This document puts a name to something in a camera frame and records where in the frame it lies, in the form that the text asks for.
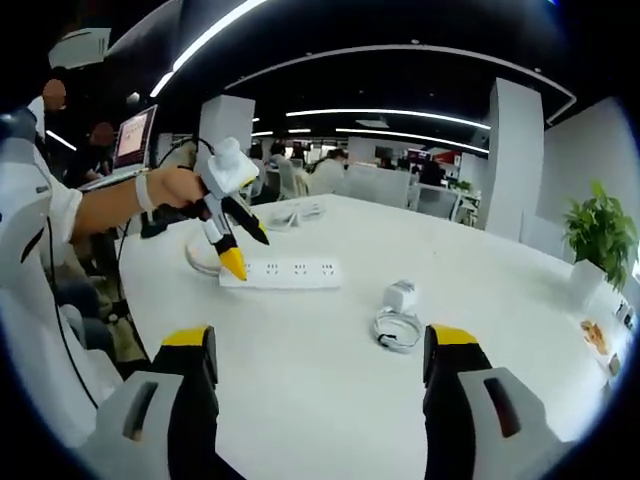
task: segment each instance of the laptop screen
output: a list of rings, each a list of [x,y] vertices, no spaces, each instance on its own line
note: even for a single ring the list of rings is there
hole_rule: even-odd
[[[130,165],[146,166],[151,127],[157,108],[154,105],[122,122],[113,160],[114,170]]]

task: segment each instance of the white pot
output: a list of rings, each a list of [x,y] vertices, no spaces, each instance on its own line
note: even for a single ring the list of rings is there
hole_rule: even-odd
[[[569,292],[580,309],[586,309],[596,290],[605,281],[606,274],[589,260],[582,260],[573,266],[569,277]]]

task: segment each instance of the ceiling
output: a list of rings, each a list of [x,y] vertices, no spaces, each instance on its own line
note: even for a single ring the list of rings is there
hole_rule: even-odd
[[[134,3],[94,0],[84,24],[111,26],[113,43],[163,2]],[[72,143],[82,141],[91,122],[106,118],[119,123],[133,113],[125,104],[128,93],[148,95],[170,70],[171,59],[240,3],[183,0],[179,18],[147,40],[139,61],[128,61],[127,68],[111,62],[68,72],[69,108],[48,122]],[[310,109],[400,109],[483,122],[496,77],[538,90],[549,118],[570,97],[535,78],[536,69],[577,97],[558,122],[611,93],[606,70],[596,68],[600,65],[588,60],[583,45],[573,41],[572,25],[548,0],[270,0],[212,39],[173,77],[156,99],[159,128],[195,131],[202,102],[221,93],[256,100],[261,119],[256,130],[281,136],[291,128],[335,136],[335,128],[366,128],[357,119],[380,118],[285,116]],[[388,45],[395,47],[316,58],[340,49]],[[424,45],[456,53],[427,51]],[[491,58],[469,56],[476,54]],[[294,59],[304,61],[246,78]],[[476,133],[468,126],[423,118],[387,115],[384,120],[393,131],[461,143],[470,143]]]

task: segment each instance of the power outlet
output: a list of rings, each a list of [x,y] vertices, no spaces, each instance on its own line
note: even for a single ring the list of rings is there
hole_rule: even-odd
[[[334,259],[253,259],[245,263],[247,281],[226,269],[220,272],[220,286],[261,289],[321,289],[342,286],[340,263]]]

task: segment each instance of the laptop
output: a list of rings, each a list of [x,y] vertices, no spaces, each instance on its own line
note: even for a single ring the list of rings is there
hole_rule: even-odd
[[[158,106],[154,105],[122,122],[116,142],[113,172],[78,190],[91,192],[133,178],[149,167],[149,139]]]

